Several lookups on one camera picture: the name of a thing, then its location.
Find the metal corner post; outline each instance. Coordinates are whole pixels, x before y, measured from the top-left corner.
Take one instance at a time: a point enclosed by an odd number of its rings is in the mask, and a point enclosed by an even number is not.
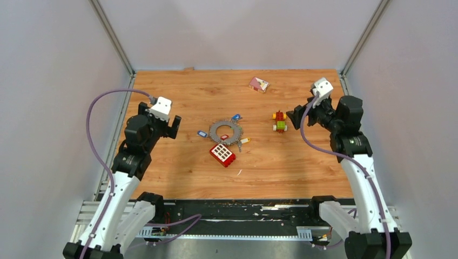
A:
[[[133,88],[133,83],[135,82],[135,78],[136,78],[136,73],[131,75],[129,85],[127,86],[128,89],[132,89]],[[119,137],[121,136],[121,133],[122,133],[122,127],[123,127],[123,123],[124,123],[124,118],[125,118],[126,113],[127,113],[127,107],[129,105],[130,96],[132,95],[132,92],[125,92],[125,93],[123,93],[123,95],[124,95],[123,102],[122,102],[122,105],[121,105],[120,110],[119,110],[119,117],[118,117],[118,119],[116,121],[116,128],[114,129],[113,138],[111,139],[110,147],[108,149],[108,154],[106,155],[106,157],[104,159],[105,163],[109,167],[111,167],[111,165],[113,164],[113,159],[115,158],[115,155],[116,155],[116,150],[117,150],[117,147],[118,147]],[[102,177],[100,178],[99,185],[98,185],[96,191],[94,192],[94,200],[98,200],[99,194],[101,192],[104,192],[106,186],[108,185],[107,184],[108,183],[108,172],[105,171],[104,168],[102,168],[101,171],[102,171],[102,173],[101,173]]]
[[[374,14],[372,15],[371,19],[369,20],[369,23],[367,24],[366,28],[364,29],[364,32],[362,33],[358,43],[356,44],[355,48],[353,49],[352,54],[348,58],[347,63],[345,64],[344,68],[342,69],[341,75],[343,79],[346,79],[346,76],[348,72],[350,71],[350,69],[352,68],[362,47],[364,46],[367,39],[371,35],[372,31],[374,30],[375,26],[377,25],[377,22],[380,20],[380,17],[383,15],[384,11],[386,10],[386,7],[388,6],[390,2],[391,0],[381,0],[379,6],[377,6],[377,9],[375,9]]]
[[[99,18],[103,28],[105,29],[106,34],[110,38],[110,41],[113,44],[114,49],[118,53],[121,61],[123,62],[127,72],[129,73],[130,77],[133,78],[135,74],[135,70],[133,69],[129,59],[127,58],[127,55],[124,52],[123,47],[121,46],[121,43],[119,42],[118,38],[116,37],[115,31],[113,30],[113,27],[111,27],[111,24],[108,21],[108,18],[105,12],[103,11],[102,5],[100,4],[99,0],[89,0],[89,3],[92,5],[94,12],[96,13],[97,17]]]

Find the black mount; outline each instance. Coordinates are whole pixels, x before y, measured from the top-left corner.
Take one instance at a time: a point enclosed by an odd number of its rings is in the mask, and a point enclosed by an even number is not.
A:
[[[307,99],[306,105],[298,105],[293,111],[286,112],[296,130],[300,128],[302,116],[307,105],[311,105],[313,97]],[[332,99],[323,100],[320,105],[310,109],[307,126],[316,123],[330,131],[331,149],[334,152],[354,157],[355,154],[372,156],[372,149],[366,136],[360,132],[362,118],[362,100],[354,96],[343,96],[332,107]]]
[[[351,231],[345,239],[345,254],[348,259],[384,259],[386,254],[385,233],[376,229],[369,234],[359,234]],[[412,246],[408,232],[399,232],[397,228],[389,233],[391,239],[390,259],[402,259]]]
[[[157,141],[163,138],[177,137],[181,117],[175,116],[172,126],[169,123],[157,119],[149,113],[146,103],[138,105],[138,115],[127,120],[124,130],[126,139],[119,146],[119,151],[111,167],[113,173],[116,171],[126,172],[129,177],[137,177],[140,181],[146,169],[151,163],[151,151]]]

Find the green lego piece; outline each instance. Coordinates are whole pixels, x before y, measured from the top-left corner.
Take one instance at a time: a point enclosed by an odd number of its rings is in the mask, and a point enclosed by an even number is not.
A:
[[[285,129],[285,122],[284,121],[277,121],[277,130],[284,130]]]

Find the small pink box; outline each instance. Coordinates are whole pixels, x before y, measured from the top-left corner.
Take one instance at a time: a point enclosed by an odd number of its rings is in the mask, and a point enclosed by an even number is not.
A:
[[[251,79],[250,84],[248,85],[249,88],[256,90],[260,93],[265,93],[268,86],[269,82],[259,79],[257,77],[253,77],[253,79]]]

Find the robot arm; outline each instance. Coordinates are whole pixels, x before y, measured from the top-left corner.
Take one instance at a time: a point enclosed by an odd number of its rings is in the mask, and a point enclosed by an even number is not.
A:
[[[412,241],[408,233],[398,231],[398,226],[381,194],[375,175],[371,146],[364,134],[360,132],[362,100],[353,96],[343,96],[334,109],[330,98],[332,89],[331,83],[326,78],[321,78],[312,84],[311,93],[314,97],[308,98],[306,105],[299,105],[286,114],[297,130],[301,127],[307,105],[311,105],[306,114],[307,125],[313,126],[318,123],[330,131],[332,154],[337,155],[338,162],[347,174],[359,220],[350,217],[332,196],[314,197],[315,210],[317,210],[315,214],[329,223],[345,240],[346,254],[351,259],[385,258],[387,239],[384,224],[386,223],[391,239],[388,240],[391,244],[390,257],[400,259],[410,248]],[[354,162],[359,163],[368,175]]]
[[[132,240],[145,224],[163,214],[162,196],[143,193],[129,215],[121,221],[123,211],[151,163],[150,153],[161,138],[175,139],[181,122],[175,116],[169,126],[172,101],[159,97],[152,107],[140,103],[138,114],[127,120],[122,142],[114,158],[112,171],[114,186],[108,187],[88,228],[77,243],[67,243],[63,255],[66,259],[106,258],[122,259]],[[94,226],[100,220],[95,233]]]

